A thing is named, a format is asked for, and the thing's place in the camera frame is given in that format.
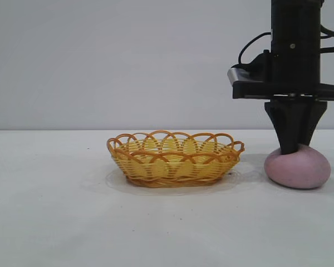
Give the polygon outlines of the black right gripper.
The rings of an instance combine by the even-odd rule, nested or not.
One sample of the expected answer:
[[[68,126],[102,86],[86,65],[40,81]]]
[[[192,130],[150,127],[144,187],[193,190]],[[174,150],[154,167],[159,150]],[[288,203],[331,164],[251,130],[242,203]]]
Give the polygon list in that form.
[[[264,50],[249,63],[232,66],[234,99],[274,100],[309,98],[314,101],[270,101],[265,111],[276,131],[281,154],[298,151],[298,143],[310,145],[327,102],[334,101],[334,85],[320,81],[320,54],[286,48]]]

